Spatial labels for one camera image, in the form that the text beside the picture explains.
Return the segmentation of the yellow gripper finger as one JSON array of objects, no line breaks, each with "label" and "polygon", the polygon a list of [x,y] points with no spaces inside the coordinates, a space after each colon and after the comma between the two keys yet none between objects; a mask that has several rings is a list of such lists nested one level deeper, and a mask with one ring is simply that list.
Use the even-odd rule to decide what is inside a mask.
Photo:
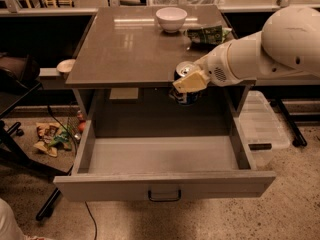
[{"label": "yellow gripper finger", "polygon": [[207,88],[211,78],[203,70],[189,71],[186,74],[175,71],[173,87],[179,93],[199,92]]}]

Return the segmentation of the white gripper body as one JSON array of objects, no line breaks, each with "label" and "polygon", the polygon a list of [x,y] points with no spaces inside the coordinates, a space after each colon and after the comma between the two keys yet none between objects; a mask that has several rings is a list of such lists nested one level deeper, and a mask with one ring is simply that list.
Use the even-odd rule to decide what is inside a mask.
[{"label": "white gripper body", "polygon": [[206,72],[211,82],[220,87],[236,85],[240,82],[228,63],[230,46],[230,43],[218,45],[208,54],[195,61],[195,64]]}]

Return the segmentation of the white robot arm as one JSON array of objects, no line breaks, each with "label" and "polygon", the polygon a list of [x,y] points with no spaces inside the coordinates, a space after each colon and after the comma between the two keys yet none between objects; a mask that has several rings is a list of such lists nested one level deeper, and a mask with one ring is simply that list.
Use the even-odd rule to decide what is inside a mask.
[{"label": "white robot arm", "polygon": [[272,14],[261,31],[218,45],[194,62],[178,65],[187,74],[173,82],[180,93],[198,92],[213,83],[320,73],[320,12],[289,6]]}]

